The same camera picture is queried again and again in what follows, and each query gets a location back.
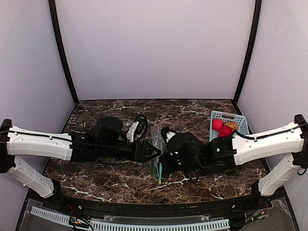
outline brown marble surface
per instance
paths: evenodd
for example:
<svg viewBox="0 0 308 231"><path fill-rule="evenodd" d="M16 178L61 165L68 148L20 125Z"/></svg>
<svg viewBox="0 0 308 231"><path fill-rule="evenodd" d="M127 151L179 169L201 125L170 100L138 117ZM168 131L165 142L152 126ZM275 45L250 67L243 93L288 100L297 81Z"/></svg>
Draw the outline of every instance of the brown marble surface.
<svg viewBox="0 0 308 231"><path fill-rule="evenodd" d="M151 126L170 126L178 132L190 131L208 142L211 111L236 113L229 100L101 100L81 101L72 113L65 132L84 132L104 116L116 116L126 130L140 113ZM110 166L99 159L92 163L71 163L50 159L45 176L61 183L65 195L115 203L175 204L227 199L250 193L250 186L266 175L261 161L222 174L209 174L192 184L181 172L158 181L151 176L148 163L131 161Z"/></svg>

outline gray wall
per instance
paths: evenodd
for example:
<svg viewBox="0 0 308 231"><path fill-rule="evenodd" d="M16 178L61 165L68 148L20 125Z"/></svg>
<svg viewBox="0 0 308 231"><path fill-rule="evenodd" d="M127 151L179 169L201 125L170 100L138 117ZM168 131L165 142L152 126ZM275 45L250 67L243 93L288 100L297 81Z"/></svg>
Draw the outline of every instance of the gray wall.
<svg viewBox="0 0 308 231"><path fill-rule="evenodd" d="M58 55L48 1L0 1L0 121L59 132L73 108ZM42 171L45 158L25 157ZM27 188L0 175L0 231L13 231Z"/></svg>
<svg viewBox="0 0 308 231"><path fill-rule="evenodd" d="M308 120L308 2L263 1L260 23L239 106L254 132ZM271 167L281 156L269 158ZM301 230L307 230L308 174L286 184Z"/></svg>
<svg viewBox="0 0 308 231"><path fill-rule="evenodd" d="M80 99L233 97L254 0L57 3Z"/></svg>

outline basket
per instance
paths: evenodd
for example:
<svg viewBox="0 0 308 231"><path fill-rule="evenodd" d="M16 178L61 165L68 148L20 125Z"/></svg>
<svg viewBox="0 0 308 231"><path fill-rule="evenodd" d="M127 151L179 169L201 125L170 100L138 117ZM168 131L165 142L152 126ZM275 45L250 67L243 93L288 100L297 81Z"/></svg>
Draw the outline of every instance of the basket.
<svg viewBox="0 0 308 231"><path fill-rule="evenodd" d="M212 123L214 119L221 119L224 123L228 121L232 121L237 123L239 126L239 133L243 135L249 135L248 124L245 116L235 115L231 113L212 111L211 114L211 122L210 122L210 140L217 138L219 135L219 131L215 131L212 129Z"/></svg>

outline clear plastic bag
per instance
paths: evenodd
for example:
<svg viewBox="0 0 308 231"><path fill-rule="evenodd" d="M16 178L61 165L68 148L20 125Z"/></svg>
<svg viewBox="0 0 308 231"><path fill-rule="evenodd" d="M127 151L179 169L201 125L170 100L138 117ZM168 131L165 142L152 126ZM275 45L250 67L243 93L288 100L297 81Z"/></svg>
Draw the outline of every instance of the clear plastic bag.
<svg viewBox="0 0 308 231"><path fill-rule="evenodd" d="M153 146L164 153L163 138L158 126L151 127L152 143ZM158 183L161 184L162 165L159 163L159 156L150 161L151 175L158 178Z"/></svg>

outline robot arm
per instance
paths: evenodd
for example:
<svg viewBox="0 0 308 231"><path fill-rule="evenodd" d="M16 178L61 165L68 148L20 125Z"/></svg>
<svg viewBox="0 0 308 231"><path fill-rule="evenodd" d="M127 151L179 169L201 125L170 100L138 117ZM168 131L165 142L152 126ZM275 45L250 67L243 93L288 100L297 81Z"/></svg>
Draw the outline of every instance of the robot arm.
<svg viewBox="0 0 308 231"><path fill-rule="evenodd" d="M122 131L122 122L109 116L100 118L96 126L86 133L51 134L12 127L12 121L6 119L0 127L0 173L11 175L43 198L60 195L59 183L42 176L20 155L46 156L72 162L95 161L99 156L146 162L160 155L160 150L146 141L140 141L147 126L147 119L139 115L126 136Z"/></svg>
<svg viewBox="0 0 308 231"><path fill-rule="evenodd" d="M252 160L287 153L266 177L253 185L252 193L259 196L271 196L297 171L308 168L308 125L302 115L296 115L294 122L282 128L216 138L207 145L189 132L165 128L162 136L167 143L167 153L160 157L165 174L178 170L201 175L222 172Z"/></svg>

